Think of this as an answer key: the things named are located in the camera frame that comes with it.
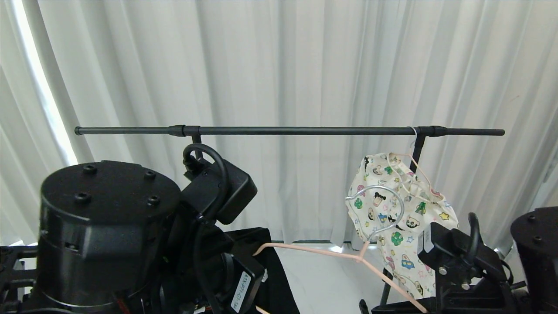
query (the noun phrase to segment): white curtain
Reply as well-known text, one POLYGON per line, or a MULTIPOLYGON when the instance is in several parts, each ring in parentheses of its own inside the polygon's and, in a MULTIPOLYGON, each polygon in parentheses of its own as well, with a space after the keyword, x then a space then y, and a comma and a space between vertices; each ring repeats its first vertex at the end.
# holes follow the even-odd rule
MULTIPOLYGON (((556 150, 558 2, 26 1, 79 162, 132 161, 183 187, 170 136, 82 126, 499 128, 427 139, 421 167, 491 246, 529 207, 556 150)), ((364 154, 412 136, 204 136, 259 192, 227 228, 347 239, 343 197, 364 154)))

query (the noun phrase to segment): pink clothes hanger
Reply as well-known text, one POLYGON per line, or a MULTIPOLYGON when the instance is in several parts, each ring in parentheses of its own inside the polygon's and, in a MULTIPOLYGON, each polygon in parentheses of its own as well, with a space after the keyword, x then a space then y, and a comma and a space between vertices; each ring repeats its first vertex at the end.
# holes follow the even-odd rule
MULTIPOLYGON (((296 246, 296 245, 291 245, 291 244, 283 244, 283 243, 265 243, 262 246, 260 246, 258 248, 258 250, 253 254, 254 256, 258 255, 259 253, 262 252, 263 249, 265 248, 270 248, 270 247, 274 247, 274 248, 285 248, 285 249, 292 249, 292 250, 298 250, 298 251, 307 251, 307 252, 311 252, 311 253, 316 253, 316 254, 322 254, 322 255, 329 255, 329 256, 335 256, 335 257, 339 257, 339 258, 347 258, 347 259, 353 259, 355 260, 357 263, 363 263, 366 267, 368 267, 368 269, 370 269, 374 274, 376 274, 377 276, 379 276, 383 281, 385 281, 387 284, 389 284, 393 289, 395 289, 397 292, 399 292, 402 296, 405 297, 405 299, 407 299, 409 302, 411 302, 414 306, 416 306, 422 313, 428 313, 428 310, 421 305, 420 303, 418 303, 413 297, 411 297, 405 290, 403 290, 401 287, 399 287, 399 285, 397 285, 395 282, 393 282, 391 279, 389 279, 386 275, 384 275, 382 272, 380 272, 376 267, 374 267, 372 264, 370 264, 367 260, 364 259, 364 253, 366 252, 366 250, 368 249, 368 245, 370 245, 370 241, 373 239, 374 236, 376 236, 377 234, 379 234, 382 231, 386 231, 390 228, 395 227, 400 221, 401 218, 403 217, 403 213, 405 212, 405 205, 403 204, 403 199, 401 198, 401 196, 399 196, 399 194, 393 190, 392 188, 388 188, 388 187, 384 187, 383 185, 369 185, 367 187, 365 187, 364 189, 358 191, 355 195, 352 196, 347 196, 345 199, 346 200, 351 200, 351 199, 355 199, 357 196, 360 196, 361 194, 363 194, 364 192, 366 192, 369 189, 373 189, 373 188, 378 188, 378 189, 383 189, 386 190, 390 193, 392 193, 393 195, 395 195, 398 200, 399 200, 399 204, 401 204, 401 210, 400 210, 400 214, 397 217, 397 219, 389 226, 381 228, 376 230, 375 232, 373 232, 372 234, 370 234, 370 236, 368 237, 368 240, 364 242, 361 250, 360 250, 360 254, 359 255, 353 255, 353 254, 344 254, 344 253, 336 253, 336 252, 331 252, 331 251, 326 251, 326 250, 320 250, 320 249, 312 249, 312 248, 302 248, 300 246, 296 246)), ((256 309, 258 310, 258 312, 263 313, 263 314, 270 314, 268 312, 266 312, 265 310, 256 307, 256 309)))

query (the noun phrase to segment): black cylindrical motor housing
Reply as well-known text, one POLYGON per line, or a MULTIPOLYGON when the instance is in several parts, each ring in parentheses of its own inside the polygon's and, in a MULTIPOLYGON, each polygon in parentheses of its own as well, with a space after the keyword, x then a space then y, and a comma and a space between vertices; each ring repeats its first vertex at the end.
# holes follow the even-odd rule
POLYGON ((117 161, 70 166, 41 187, 37 282, 51 299, 103 307, 152 279, 179 204, 168 177, 117 161))
POLYGON ((558 311, 558 207, 537 208, 516 219, 517 243, 533 311, 558 311))

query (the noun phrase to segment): black fabric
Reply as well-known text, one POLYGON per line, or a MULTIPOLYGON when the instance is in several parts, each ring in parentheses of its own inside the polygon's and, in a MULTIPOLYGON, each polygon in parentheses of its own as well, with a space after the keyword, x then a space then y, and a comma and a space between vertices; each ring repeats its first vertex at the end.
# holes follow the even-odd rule
MULTIPOLYGON (((252 253, 255 253, 260 245, 271 242, 270 232, 264 228, 231 231, 227 234, 235 241, 244 242, 244 248, 247 247, 246 243, 250 243, 249 250, 252 253)), ((267 269, 267 280, 260 285, 248 313, 258 314, 256 306, 259 306, 270 314, 299 314, 285 270, 275 249, 265 248, 254 258, 267 269)))

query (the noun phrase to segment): green cartoon print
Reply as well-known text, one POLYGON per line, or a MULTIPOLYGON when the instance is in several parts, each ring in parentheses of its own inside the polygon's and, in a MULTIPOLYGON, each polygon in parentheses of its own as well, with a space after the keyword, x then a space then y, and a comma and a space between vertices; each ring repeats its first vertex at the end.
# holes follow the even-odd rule
POLYGON ((426 203, 425 202, 420 202, 420 204, 418 204, 417 210, 415 210, 415 212, 419 213, 421 215, 426 214, 426 203))
POLYGON ((396 231, 396 232, 392 233, 391 241, 393 242, 393 244, 395 246, 398 246, 399 244, 401 244, 401 242, 403 242, 403 236, 401 235, 401 233, 396 231))
POLYGON ((354 201, 354 207, 361 209, 362 208, 362 201, 360 200, 360 198, 357 198, 356 201, 354 201))

